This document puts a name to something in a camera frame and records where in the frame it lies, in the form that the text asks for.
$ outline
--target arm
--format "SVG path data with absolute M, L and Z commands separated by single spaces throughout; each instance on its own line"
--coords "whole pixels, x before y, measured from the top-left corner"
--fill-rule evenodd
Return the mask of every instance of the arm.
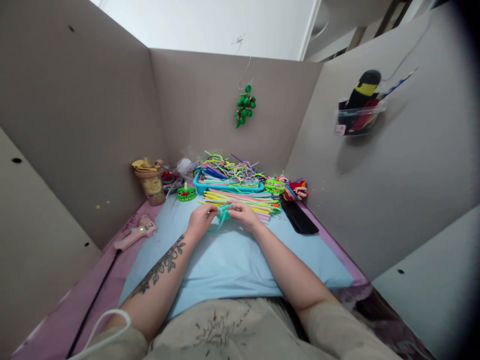
M 255 237 L 273 277 L 304 329 L 307 329 L 308 314 L 316 305 L 327 302 L 342 306 L 322 280 L 260 221 L 248 205 L 234 202 L 228 214 Z
M 130 315 L 131 326 L 139 330 L 148 343 L 157 335 L 164 323 L 184 278 L 190 255 L 216 215 L 217 207 L 213 204 L 196 208 L 191 213 L 185 233 L 175 241 L 170 250 L 121 304 L 120 309 Z M 124 324 L 121 316 L 114 315 L 105 326 L 105 330 Z

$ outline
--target light blue cloth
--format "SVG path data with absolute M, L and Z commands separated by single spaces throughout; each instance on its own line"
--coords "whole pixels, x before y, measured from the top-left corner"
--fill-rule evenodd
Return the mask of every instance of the light blue cloth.
M 168 197 L 155 220 L 156 234 L 144 242 L 126 278 L 119 305 L 187 229 L 190 214 L 200 206 L 199 199 L 198 196 L 195 200 L 182 202 L 176 196 Z M 216 217 L 211 228 L 218 224 Z M 327 287 L 352 285 L 352 275 L 320 236 L 296 233 L 284 212 L 272 216 L 267 226 Z M 193 251 L 168 319 L 208 299 L 281 295 L 252 235 L 238 221 L 229 219 L 218 232 L 207 232 Z

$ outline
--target tattoo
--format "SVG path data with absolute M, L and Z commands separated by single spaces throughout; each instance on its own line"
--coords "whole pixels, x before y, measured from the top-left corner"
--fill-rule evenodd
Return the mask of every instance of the tattoo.
M 179 257 L 179 254 L 182 254 L 182 247 L 185 246 L 185 243 L 181 242 L 184 237 L 185 236 L 182 234 L 171 246 L 170 250 L 168 250 L 166 254 L 163 255 L 155 265 L 153 265 L 143 280 L 140 281 L 137 287 L 132 291 L 130 298 L 133 298 L 138 293 L 145 294 L 145 292 L 150 289 L 150 280 L 153 280 L 153 286 L 155 286 L 160 278 L 160 274 L 163 274 L 165 270 L 169 273 L 172 269 L 175 269 L 175 260 Z

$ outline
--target blue basket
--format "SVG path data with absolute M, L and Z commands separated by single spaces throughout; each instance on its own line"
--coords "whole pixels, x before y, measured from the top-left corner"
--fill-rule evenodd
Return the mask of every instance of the blue basket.
M 201 170 L 199 170 L 195 178 L 193 179 L 193 185 L 196 186 L 196 192 L 200 195 L 203 195 L 208 189 L 215 189 L 225 192 L 238 193 L 239 190 L 241 193 L 261 193 L 265 190 L 264 183 L 261 182 L 258 187 L 244 187 L 244 186 L 226 186 L 226 185 L 210 185 L 210 184 L 201 184 L 199 183 Z

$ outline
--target ceiling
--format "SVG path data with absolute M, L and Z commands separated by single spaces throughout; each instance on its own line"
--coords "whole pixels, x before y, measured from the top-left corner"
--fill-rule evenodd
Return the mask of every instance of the ceiling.
M 383 18 L 392 0 L 321 0 L 321 2 L 328 5 L 330 20 L 322 34 L 308 45 L 305 59 L 352 29 L 366 27 Z

